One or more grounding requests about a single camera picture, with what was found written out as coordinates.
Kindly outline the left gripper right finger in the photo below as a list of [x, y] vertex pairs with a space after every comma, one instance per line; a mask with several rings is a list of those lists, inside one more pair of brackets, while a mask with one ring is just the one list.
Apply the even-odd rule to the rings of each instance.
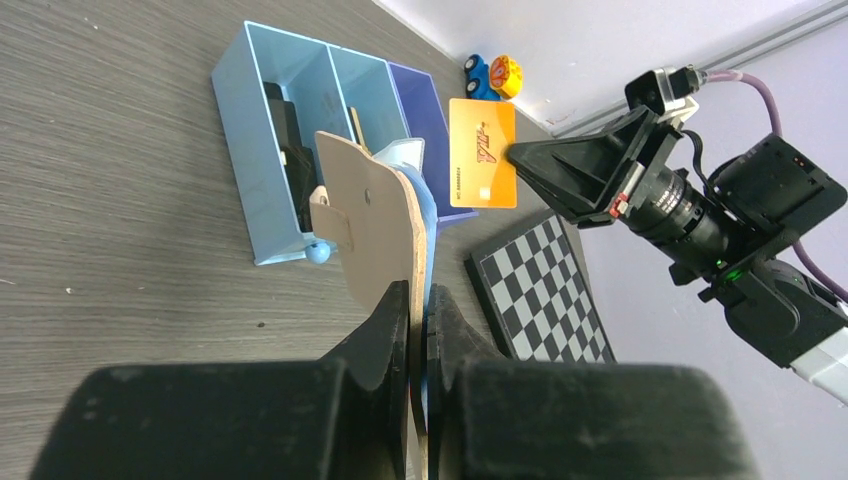
[[434, 479], [755, 479], [722, 389], [697, 368], [504, 357], [450, 290], [427, 315]]

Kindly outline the beige leather card holder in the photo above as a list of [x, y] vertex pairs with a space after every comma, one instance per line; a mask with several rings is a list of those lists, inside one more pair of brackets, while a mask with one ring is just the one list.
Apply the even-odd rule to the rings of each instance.
[[422, 335], [428, 233], [414, 189], [423, 161], [421, 138], [394, 140], [377, 154], [325, 131], [315, 134], [323, 183], [310, 196], [314, 234], [336, 244], [351, 296], [373, 309], [393, 281], [409, 285], [408, 405], [417, 447], [416, 476], [432, 479], [422, 382]]

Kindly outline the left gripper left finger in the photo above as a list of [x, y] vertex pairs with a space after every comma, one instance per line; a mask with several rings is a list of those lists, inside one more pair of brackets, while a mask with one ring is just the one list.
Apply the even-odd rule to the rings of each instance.
[[91, 372], [34, 479], [401, 479], [410, 294], [316, 360], [119, 365]]

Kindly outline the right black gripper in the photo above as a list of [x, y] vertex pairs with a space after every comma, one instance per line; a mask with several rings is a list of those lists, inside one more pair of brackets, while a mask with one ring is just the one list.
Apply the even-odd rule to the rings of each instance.
[[569, 223], [620, 220], [672, 260], [673, 279], [714, 279], [749, 255], [749, 230], [666, 167], [681, 138], [671, 121], [640, 106], [597, 133], [514, 143], [507, 159]]

